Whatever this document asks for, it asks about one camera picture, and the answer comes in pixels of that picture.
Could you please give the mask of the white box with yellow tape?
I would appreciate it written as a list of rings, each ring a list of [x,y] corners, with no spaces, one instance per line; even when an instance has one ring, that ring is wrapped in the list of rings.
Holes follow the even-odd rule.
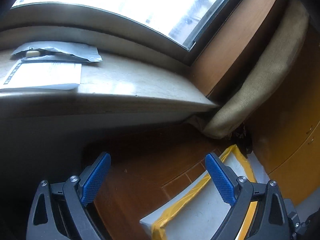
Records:
[[[236,145],[225,149],[220,160],[237,176],[245,176],[251,182],[269,180],[254,153],[244,156]],[[149,239],[211,239],[230,208],[209,173],[204,171],[181,193],[139,223]]]

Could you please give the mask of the tan patterned curtain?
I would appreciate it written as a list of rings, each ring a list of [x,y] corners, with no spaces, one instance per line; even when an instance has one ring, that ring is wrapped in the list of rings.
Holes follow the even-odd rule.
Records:
[[[285,14],[241,88],[206,121],[192,116],[188,123],[204,135],[221,139],[238,128],[281,85],[304,44],[309,14],[300,0],[289,0]]]

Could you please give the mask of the yellow wooden cabinet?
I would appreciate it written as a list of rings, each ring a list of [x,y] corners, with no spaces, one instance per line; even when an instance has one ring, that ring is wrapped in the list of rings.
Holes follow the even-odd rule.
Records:
[[[298,205],[319,187],[319,32],[308,28],[289,74],[247,120],[253,152],[284,198]]]

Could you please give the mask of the white booklet on sill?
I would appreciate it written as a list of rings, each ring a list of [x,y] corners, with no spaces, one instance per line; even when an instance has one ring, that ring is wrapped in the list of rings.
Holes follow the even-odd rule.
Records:
[[[1,81],[1,89],[72,90],[80,85],[81,68],[78,63],[17,61]]]

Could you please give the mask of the grey plastic mailer bag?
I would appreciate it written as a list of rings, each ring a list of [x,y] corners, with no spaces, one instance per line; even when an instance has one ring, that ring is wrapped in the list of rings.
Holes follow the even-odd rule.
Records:
[[[28,42],[12,52],[24,61],[102,62],[98,49],[83,43],[36,41]]]

